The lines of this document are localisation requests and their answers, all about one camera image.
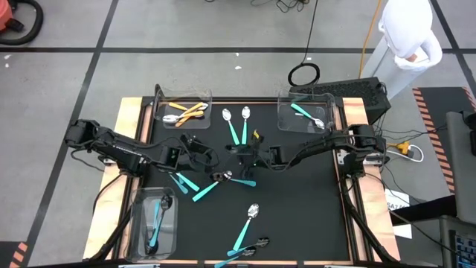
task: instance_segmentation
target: wooden board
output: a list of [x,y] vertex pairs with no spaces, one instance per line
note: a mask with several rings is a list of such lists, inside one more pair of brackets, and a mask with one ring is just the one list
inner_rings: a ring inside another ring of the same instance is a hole
[[[344,98],[344,111],[347,125],[368,124],[364,102],[361,98]],[[365,166],[365,173],[381,179],[378,167]],[[379,239],[379,242],[390,255],[399,260],[399,249],[396,245],[390,213],[388,213],[385,191],[382,183],[377,178],[367,175],[359,179],[365,217],[370,230]],[[380,260],[375,252],[373,257],[376,261]]]
[[[130,138],[135,137],[141,112],[142,98],[123,98],[120,102],[118,119],[114,131]],[[104,168],[103,180],[100,188],[108,184],[119,174],[117,166]],[[126,187],[126,176],[119,178],[97,201],[96,209],[89,229],[88,241],[84,249],[83,258],[90,258],[96,254],[107,241],[119,221],[120,206]]]

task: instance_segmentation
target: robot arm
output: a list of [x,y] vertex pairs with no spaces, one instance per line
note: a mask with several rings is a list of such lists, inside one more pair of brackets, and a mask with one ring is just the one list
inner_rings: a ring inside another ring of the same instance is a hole
[[93,120],[74,122],[65,136],[65,143],[69,147],[87,150],[89,153],[95,151],[100,154],[99,160],[114,160],[121,172],[131,176],[141,176],[147,164],[156,166],[163,172],[210,172],[218,165],[217,158],[216,164],[212,165],[214,150],[195,137],[183,134],[180,139],[176,138],[179,143],[176,147],[165,145],[165,141],[145,144],[115,133]]
[[270,146],[267,151],[259,150],[263,137],[256,132],[248,145],[232,146],[227,149],[238,153],[243,164],[242,176],[249,178],[252,167],[281,171],[291,168],[307,157],[330,150],[344,151],[338,162],[346,175],[363,176],[364,160],[371,153],[383,153],[385,140],[375,136],[372,126],[353,125],[348,130],[334,131],[330,135],[302,144]]

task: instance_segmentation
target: wooden table frame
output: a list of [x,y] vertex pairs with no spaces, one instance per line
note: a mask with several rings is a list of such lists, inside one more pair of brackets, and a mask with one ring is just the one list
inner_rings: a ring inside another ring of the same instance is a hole
[[[149,127],[151,126],[152,118],[152,106],[149,103],[144,103],[145,98],[123,98],[121,101],[118,118],[116,120],[115,132],[122,135],[129,136],[130,138],[140,139],[142,142],[148,141]],[[365,115],[365,109],[362,99],[360,98],[344,98],[344,113],[347,125],[352,124],[368,124],[367,116]],[[336,110],[336,126],[338,129],[342,128],[342,123],[338,110]],[[380,178],[380,172],[377,167],[365,166],[365,172]],[[105,168],[103,180],[101,182],[101,188],[114,179],[118,174],[118,169],[115,165]],[[109,238],[109,235],[118,225],[119,218],[121,217],[124,207],[123,198],[126,194],[127,178],[122,176],[119,180],[111,185],[111,187],[103,193],[101,198],[97,202],[97,206],[94,212],[94,216],[91,222],[91,228],[89,230],[89,236],[84,251],[84,258],[89,258],[94,255],[100,247]],[[390,220],[390,214],[387,210],[387,201],[385,198],[385,192],[381,182],[375,177],[364,176],[359,179],[360,186],[360,198],[363,203],[363,209],[365,212],[365,218],[370,230],[377,237],[379,242],[386,248],[386,250],[395,258],[399,259],[399,252],[396,245],[395,236],[393,233],[393,227]],[[348,180],[347,187],[349,187],[351,181]],[[129,187],[132,189],[137,188],[138,178],[133,178],[129,182]],[[350,192],[350,198],[356,204],[356,197],[353,192]],[[358,259],[366,261],[366,249],[364,239],[361,230],[353,221],[354,238],[357,245]],[[350,237],[350,230],[347,230],[347,236]],[[129,237],[129,227],[126,227],[123,233],[122,243],[119,247],[119,257],[122,258],[122,253],[126,248],[126,243]],[[350,261],[304,261],[304,265],[323,265],[323,264],[335,264],[345,265],[352,264],[352,254],[350,254]],[[379,257],[373,252],[373,258],[378,261]],[[194,260],[162,260],[161,264],[198,264],[198,261]],[[215,264],[220,261],[205,261],[205,264]],[[247,263],[247,264],[260,264],[260,265],[297,265],[297,261],[235,261],[232,263]]]

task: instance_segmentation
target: teal spoon handle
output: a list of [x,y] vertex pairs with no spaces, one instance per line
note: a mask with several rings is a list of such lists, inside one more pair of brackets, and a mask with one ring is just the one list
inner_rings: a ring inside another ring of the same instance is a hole
[[233,246],[233,250],[238,251],[239,246],[241,246],[241,242],[243,242],[243,238],[245,238],[246,230],[248,229],[248,226],[250,225],[251,218],[248,218],[246,221],[245,227],[243,227],[243,230],[241,230],[241,233],[239,234],[239,237],[237,241],[235,242],[235,245]]
[[233,258],[228,259],[226,261],[222,261],[221,263],[217,263],[217,264],[215,264],[215,268],[221,268],[221,267],[227,265],[228,263],[236,260],[237,258],[239,258],[239,256],[233,257]]
[[236,253],[242,252],[242,251],[245,250],[246,248],[247,248],[247,247],[244,247],[244,248],[238,249],[237,251],[230,250],[230,251],[226,252],[226,255],[227,255],[228,257],[231,257],[231,256],[235,255]]
[[205,189],[203,189],[201,192],[199,192],[197,195],[195,195],[192,200],[194,202],[196,202],[197,200],[199,200],[200,198],[202,198],[206,193],[208,193],[211,189],[213,189],[213,187],[215,187],[216,185],[218,184],[218,182],[214,182],[212,185],[206,187]]
[[248,181],[248,180],[244,180],[244,179],[230,179],[230,180],[234,181],[234,182],[239,182],[239,183],[242,183],[242,184],[250,185],[251,187],[256,186],[256,182],[254,182],[254,181]]
[[176,178],[174,178],[171,174],[169,174],[170,178],[173,179],[174,182],[176,182],[177,186],[180,188],[181,192],[184,194],[188,194],[188,189],[185,188],[180,182],[177,182]]
[[306,110],[304,110],[303,108],[299,107],[296,103],[291,104],[291,107],[292,107],[293,109],[295,109],[296,111],[298,111],[298,112],[302,113],[303,115],[305,115],[307,118],[314,120],[314,118],[313,118],[308,112],[306,112]]
[[245,119],[245,124],[243,125],[243,134],[241,135],[241,144],[246,144],[246,136],[247,136],[247,123],[246,123],[246,119]]
[[230,126],[231,135],[233,136],[233,141],[235,142],[235,145],[239,145],[237,133],[235,132],[235,129],[233,128],[233,125],[230,121],[228,122],[228,126]]
[[159,201],[155,201],[155,207],[154,207],[154,225],[153,228],[155,229],[156,224],[157,224],[157,216],[158,216],[158,210],[161,207],[161,204]]
[[192,188],[192,190],[194,191],[199,191],[200,190],[200,187],[197,186],[195,183],[191,182],[189,179],[187,179],[186,176],[180,174],[180,173],[177,173],[177,176],[182,179],[185,183],[187,183],[188,186],[190,186],[190,188]]
[[149,242],[150,247],[154,247],[155,243],[157,243],[157,236],[158,236],[158,233],[161,230],[161,224],[162,224],[162,219],[164,218],[164,212],[165,211],[162,212],[161,219],[158,220],[157,228],[154,229],[154,235],[152,236],[152,239]]

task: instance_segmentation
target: white cable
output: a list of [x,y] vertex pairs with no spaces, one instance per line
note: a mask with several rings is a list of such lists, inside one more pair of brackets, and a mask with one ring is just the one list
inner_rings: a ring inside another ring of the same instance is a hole
[[413,161],[413,162],[416,162],[416,163],[421,163],[421,162],[423,162],[423,159],[425,158],[425,155],[423,154],[422,149],[420,149],[420,148],[419,148],[418,146],[416,146],[416,145],[409,145],[409,146],[408,146],[408,149],[411,150],[411,148],[416,148],[416,149],[419,151],[419,154],[422,156],[422,158],[421,158],[421,159],[412,159],[412,158],[410,158],[410,157],[408,157],[408,156],[406,156],[406,155],[402,155],[401,153],[393,152],[393,151],[391,151],[391,150],[387,150],[387,153],[392,153],[392,154],[394,154],[394,155],[401,156],[401,157],[403,157],[403,158],[405,158],[405,159],[408,159],[408,160]]

